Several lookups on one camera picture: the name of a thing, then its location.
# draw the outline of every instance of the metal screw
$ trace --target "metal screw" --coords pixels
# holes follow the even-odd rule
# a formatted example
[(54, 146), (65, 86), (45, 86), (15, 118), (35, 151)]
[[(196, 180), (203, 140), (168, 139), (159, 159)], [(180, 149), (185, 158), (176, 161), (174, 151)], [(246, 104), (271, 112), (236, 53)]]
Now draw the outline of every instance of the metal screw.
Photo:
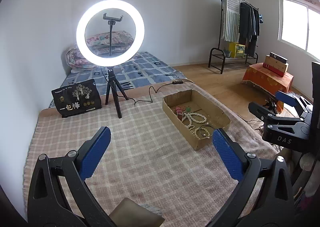
[(41, 154), (41, 155), (39, 155), (39, 160), (44, 160), (45, 159), (45, 157), (46, 157), (46, 155), (45, 154)]
[(255, 157), (256, 157), (256, 154), (255, 154), (255, 153), (252, 153), (252, 152), (248, 152), (248, 153), (247, 153), (247, 156), (248, 156), (248, 158), (255, 158)]
[(68, 153), (68, 157), (74, 157), (77, 154), (76, 151), (72, 150)]
[(284, 158), (283, 158), (282, 156), (278, 156), (278, 157), (277, 157), (277, 160), (278, 160), (279, 162), (284, 162)]

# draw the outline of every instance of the covered table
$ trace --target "covered table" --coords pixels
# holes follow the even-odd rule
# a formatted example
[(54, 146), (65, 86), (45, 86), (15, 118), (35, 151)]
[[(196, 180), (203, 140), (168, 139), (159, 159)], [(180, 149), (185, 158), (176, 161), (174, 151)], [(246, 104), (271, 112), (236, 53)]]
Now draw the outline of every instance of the covered table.
[[(293, 76), (286, 72), (285, 75), (281, 77), (280, 75), (264, 68), (262, 65), (263, 63), (250, 65), (247, 68), (242, 81), (250, 81), (254, 85), (258, 85), (264, 91), (274, 96), (274, 98), (277, 91), (288, 93), (292, 85)], [(283, 108), (284, 103), (278, 101), (277, 111), (281, 113)]]

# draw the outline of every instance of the window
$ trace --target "window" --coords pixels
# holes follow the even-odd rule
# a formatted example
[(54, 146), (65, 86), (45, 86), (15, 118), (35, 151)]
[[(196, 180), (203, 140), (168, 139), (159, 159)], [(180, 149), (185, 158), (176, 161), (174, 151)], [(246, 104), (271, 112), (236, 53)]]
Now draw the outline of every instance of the window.
[(280, 0), (279, 40), (320, 59), (320, 14), (303, 3)]

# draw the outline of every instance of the ring light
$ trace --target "ring light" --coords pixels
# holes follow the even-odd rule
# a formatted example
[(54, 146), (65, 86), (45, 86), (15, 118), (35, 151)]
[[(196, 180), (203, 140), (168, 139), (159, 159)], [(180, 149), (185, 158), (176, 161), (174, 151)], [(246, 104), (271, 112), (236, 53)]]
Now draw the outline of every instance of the ring light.
[[(88, 48), (85, 40), (85, 29), (89, 21), (94, 15), (96, 15), (102, 10), (110, 9), (110, 8), (123, 10), (131, 16), (136, 26), (136, 36), (134, 38), (134, 41), (131, 47), (122, 55), (112, 57), (112, 58), (102, 58), (95, 55)], [(77, 27), (77, 32), (76, 32), (76, 40), (77, 40), (78, 48), (82, 53), (82, 55), (84, 56), (84, 58), (86, 58), (88, 61), (90, 61), (93, 64), (104, 66), (104, 67), (113, 67), (113, 66), (122, 64), (127, 60), (129, 60), (130, 58), (132, 58), (136, 54), (136, 52), (139, 50), (142, 44), (143, 38), (144, 38), (144, 23), (140, 13), (132, 5), (130, 5), (127, 2), (123, 2), (121, 0), (105, 0), (90, 7), (81, 17)]]

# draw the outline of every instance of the clothes rack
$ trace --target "clothes rack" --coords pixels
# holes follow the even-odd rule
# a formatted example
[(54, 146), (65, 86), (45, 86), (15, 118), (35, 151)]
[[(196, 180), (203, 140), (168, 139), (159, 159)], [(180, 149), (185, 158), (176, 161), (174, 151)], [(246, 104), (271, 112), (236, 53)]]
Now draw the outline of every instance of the clothes rack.
[[(248, 3), (246, 0), (242, 0), (243, 2), (249, 4), (250, 6), (252, 6), (253, 8), (255, 8), (257, 11), (259, 11), (259, 8), (256, 8), (254, 7), (252, 4)], [(258, 54), (255, 52), (255, 55), (256, 55), (256, 58), (255, 57), (251, 57), (251, 56), (248, 56), (248, 54), (245, 54), (245, 56), (243, 58), (227, 58), (225, 53), (223, 52), (223, 50), (220, 49), (220, 43), (221, 43), (221, 29), (222, 29), (222, 17), (223, 17), (223, 1), (221, 0), (221, 20), (220, 20), (220, 34), (219, 34), (219, 44), (218, 44), (218, 48), (212, 48), (210, 50), (210, 56), (209, 56), (209, 63), (208, 63), (208, 68), (210, 67), (213, 67), (217, 70), (220, 71), (220, 74), (223, 73), (224, 70), (231, 70), (231, 69), (238, 69), (238, 68), (244, 68), (244, 67), (247, 67), (248, 65), (251, 65), (251, 63), (248, 62), (248, 60), (255, 60), (256, 63), (258, 62)], [(212, 54), (212, 52), (214, 50), (218, 50), (220, 52), (222, 52), (222, 54)], [(211, 58), (212, 56), (216, 57), (216, 58), (219, 58), (222, 60), (222, 65), (221, 65), (221, 69), (218, 68), (217, 66), (215, 65), (211, 65)], [(226, 60), (245, 60), (244, 62), (244, 66), (243, 67), (231, 67), (231, 68), (225, 68), (224, 66), (225, 65), (229, 65), (229, 64), (242, 64), (241, 62), (239, 63), (225, 63)]]

